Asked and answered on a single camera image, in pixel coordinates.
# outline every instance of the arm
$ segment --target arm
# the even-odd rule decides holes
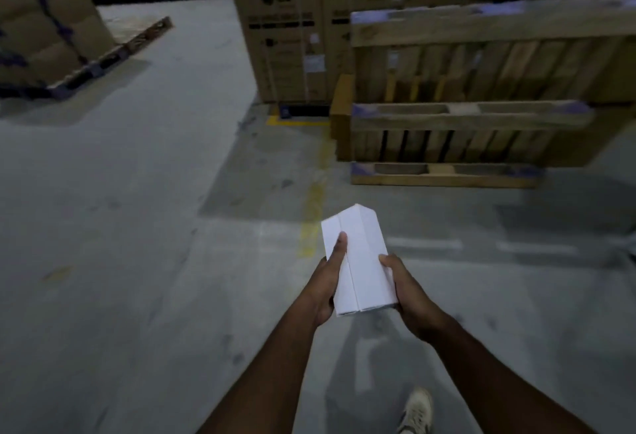
[[[395,255],[380,255],[393,270],[400,315],[444,363],[485,434],[590,434],[592,429],[504,366],[424,293]]]
[[[341,233],[329,261],[320,261],[307,286],[197,434],[291,432],[314,332],[333,312],[332,297],[345,253],[346,235]]]

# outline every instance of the white cardboard box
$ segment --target white cardboard box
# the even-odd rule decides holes
[[[380,253],[387,254],[378,217],[373,210],[354,205],[323,220],[324,249],[331,256],[338,234],[348,243],[333,303],[336,314],[346,315],[393,306],[398,302],[391,269],[382,266]]]

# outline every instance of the person's left arm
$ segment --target person's left arm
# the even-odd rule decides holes
[[[294,425],[300,387],[316,328],[333,313],[333,294],[346,254],[341,233],[252,363],[197,434],[286,434]]]

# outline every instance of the shoe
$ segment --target shoe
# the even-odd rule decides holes
[[[397,434],[430,434],[433,430],[433,398],[428,390],[416,387],[406,401]]]

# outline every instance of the person's right hand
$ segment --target person's right hand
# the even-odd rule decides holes
[[[404,324],[414,336],[429,342],[435,332],[451,322],[452,317],[426,295],[399,257],[395,254],[380,255],[380,263],[393,271],[399,301],[397,310]]]

